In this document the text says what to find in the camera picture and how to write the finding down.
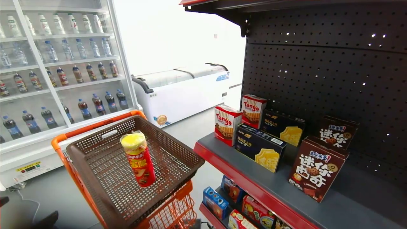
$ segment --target shopping cart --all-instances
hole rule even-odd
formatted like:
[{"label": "shopping cart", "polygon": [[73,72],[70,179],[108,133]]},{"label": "shopping cart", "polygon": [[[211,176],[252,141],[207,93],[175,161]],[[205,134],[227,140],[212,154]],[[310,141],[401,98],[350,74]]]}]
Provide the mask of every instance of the shopping cart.
[{"label": "shopping cart", "polygon": [[[95,128],[124,121],[67,146],[59,142]],[[127,162],[120,137],[140,130],[154,164],[156,181],[141,188]],[[190,179],[204,160],[192,149],[147,121],[141,111],[61,134],[52,140],[65,168],[104,228],[188,228],[196,213]]]}]

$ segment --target brown plastic basket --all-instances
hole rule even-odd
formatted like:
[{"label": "brown plastic basket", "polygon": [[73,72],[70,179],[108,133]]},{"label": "brown plastic basket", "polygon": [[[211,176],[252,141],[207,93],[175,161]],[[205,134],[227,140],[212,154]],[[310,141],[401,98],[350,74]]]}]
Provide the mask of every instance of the brown plastic basket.
[{"label": "brown plastic basket", "polygon": [[[156,181],[146,188],[137,184],[120,144],[122,135],[136,130],[146,136],[156,175]],[[205,162],[140,116],[73,142],[66,150],[109,228],[135,228]]]}]

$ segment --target chest freezer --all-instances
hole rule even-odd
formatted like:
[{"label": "chest freezer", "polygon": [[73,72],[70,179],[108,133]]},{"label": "chest freezer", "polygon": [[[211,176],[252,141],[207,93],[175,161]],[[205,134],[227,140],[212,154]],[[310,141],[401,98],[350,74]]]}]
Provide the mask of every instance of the chest freezer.
[{"label": "chest freezer", "polygon": [[225,66],[210,63],[132,75],[144,114],[160,128],[225,102],[228,79]]}]

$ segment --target white wall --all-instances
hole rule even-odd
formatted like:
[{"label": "white wall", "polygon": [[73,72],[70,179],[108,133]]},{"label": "white wall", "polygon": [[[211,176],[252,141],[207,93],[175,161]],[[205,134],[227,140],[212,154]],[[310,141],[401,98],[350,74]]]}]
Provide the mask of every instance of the white wall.
[{"label": "white wall", "polygon": [[231,85],[241,83],[245,38],[240,27],[217,15],[185,12],[179,2],[114,1],[130,73],[210,62],[230,70]]}]

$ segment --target black pegboard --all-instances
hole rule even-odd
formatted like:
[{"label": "black pegboard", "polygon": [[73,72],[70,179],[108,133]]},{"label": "black pegboard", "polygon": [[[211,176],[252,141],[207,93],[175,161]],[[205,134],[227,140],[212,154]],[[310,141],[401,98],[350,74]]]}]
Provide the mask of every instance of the black pegboard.
[{"label": "black pegboard", "polygon": [[242,94],[270,99],[309,129],[325,114],[360,122],[348,163],[407,187],[406,6],[252,14]]}]

